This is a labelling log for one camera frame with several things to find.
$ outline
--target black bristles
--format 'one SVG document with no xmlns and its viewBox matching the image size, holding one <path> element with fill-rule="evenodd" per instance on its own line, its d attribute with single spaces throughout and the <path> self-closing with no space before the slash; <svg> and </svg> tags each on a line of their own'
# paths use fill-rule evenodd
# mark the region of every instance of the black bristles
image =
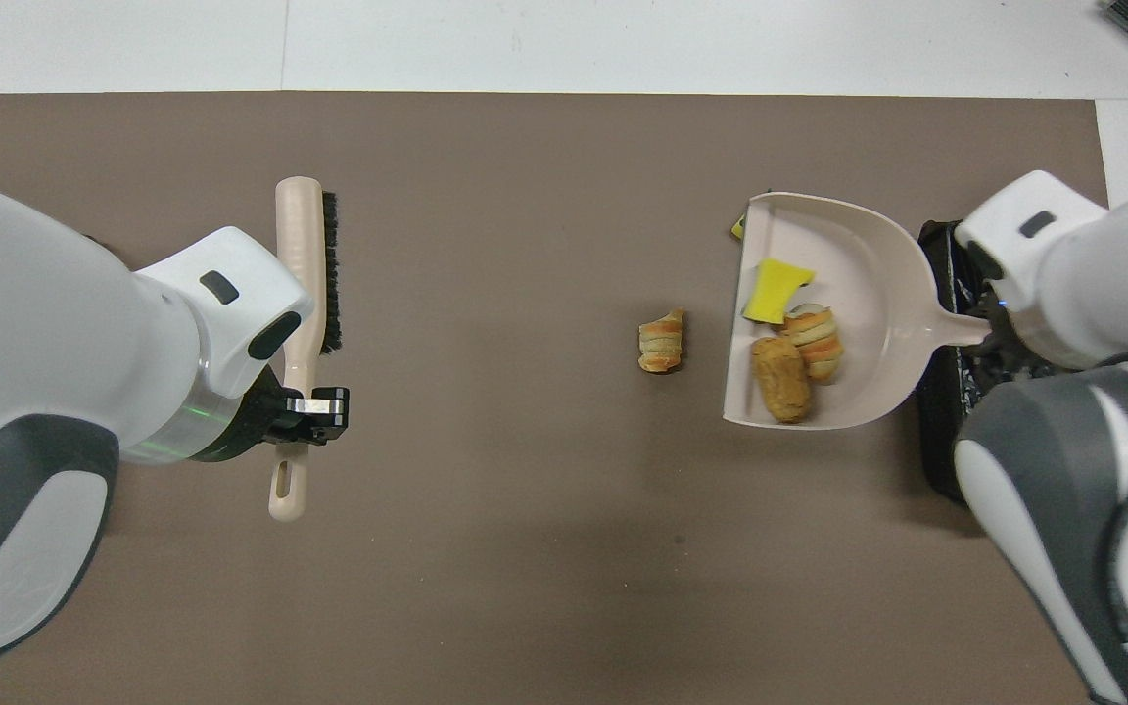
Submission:
<svg viewBox="0 0 1128 705">
<path fill-rule="evenodd" d="M 342 347 L 342 326 L 337 311 L 337 196 L 325 191 L 321 194 L 325 214 L 325 337 L 321 340 L 321 355 Z"/>
</svg>

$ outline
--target brown mat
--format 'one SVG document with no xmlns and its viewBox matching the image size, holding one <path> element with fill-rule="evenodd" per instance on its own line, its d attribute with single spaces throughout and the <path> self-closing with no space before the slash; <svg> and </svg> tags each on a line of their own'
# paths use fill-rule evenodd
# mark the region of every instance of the brown mat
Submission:
<svg viewBox="0 0 1128 705">
<path fill-rule="evenodd" d="M 916 232 L 1034 168 L 1107 202 L 1091 103 L 0 95 L 0 191 L 134 266 L 223 224 L 271 244 L 288 175 L 337 192 L 347 345 L 321 381 L 354 400 L 296 525 L 264 448 L 124 468 L 0 702 L 1082 699 L 923 482 L 914 405 L 827 434 L 721 420 L 748 196 Z M 635 326 L 672 307 L 685 369 L 642 373 Z"/>
</svg>

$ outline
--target hand brush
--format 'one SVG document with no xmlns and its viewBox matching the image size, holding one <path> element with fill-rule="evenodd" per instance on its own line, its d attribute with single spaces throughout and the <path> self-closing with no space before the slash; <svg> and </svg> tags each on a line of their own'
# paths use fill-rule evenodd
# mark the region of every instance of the hand brush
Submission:
<svg viewBox="0 0 1128 705">
<path fill-rule="evenodd" d="M 285 344 L 282 385 L 310 397 L 316 387 L 318 356 L 342 346 L 337 309 L 337 199 L 323 192 L 317 179 L 291 177 L 277 184 L 277 259 L 316 300 L 316 311 Z M 306 442 L 276 447 L 268 513 L 280 522 L 303 514 L 308 501 Z"/>
</svg>

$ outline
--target yellow sponge piece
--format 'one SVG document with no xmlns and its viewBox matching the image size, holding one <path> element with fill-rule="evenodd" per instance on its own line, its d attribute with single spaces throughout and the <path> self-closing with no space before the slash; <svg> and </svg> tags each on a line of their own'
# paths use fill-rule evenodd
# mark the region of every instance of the yellow sponge piece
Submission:
<svg viewBox="0 0 1128 705">
<path fill-rule="evenodd" d="M 747 301 L 742 316 L 754 321 L 781 324 L 786 320 L 786 305 L 799 287 L 809 284 L 816 272 L 783 263 L 772 257 L 760 261 L 756 290 Z"/>
</svg>

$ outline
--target brown pastry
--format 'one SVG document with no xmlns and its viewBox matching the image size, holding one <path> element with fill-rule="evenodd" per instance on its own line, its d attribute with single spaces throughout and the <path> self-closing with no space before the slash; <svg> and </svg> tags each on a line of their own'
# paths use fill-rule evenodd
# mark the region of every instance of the brown pastry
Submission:
<svg viewBox="0 0 1128 705">
<path fill-rule="evenodd" d="M 685 308 L 673 308 L 668 316 L 638 326 L 638 367 L 649 373 L 667 373 L 681 362 L 681 329 Z"/>
<path fill-rule="evenodd" d="M 751 344 L 751 371 L 774 418 L 797 424 L 812 407 L 812 390 L 795 344 L 786 337 L 761 337 Z"/>
<path fill-rule="evenodd" d="M 807 364 L 807 378 L 814 382 L 832 378 L 843 356 L 843 343 L 831 309 L 820 303 L 802 303 L 790 309 L 786 323 L 775 328 L 797 347 Z"/>
</svg>

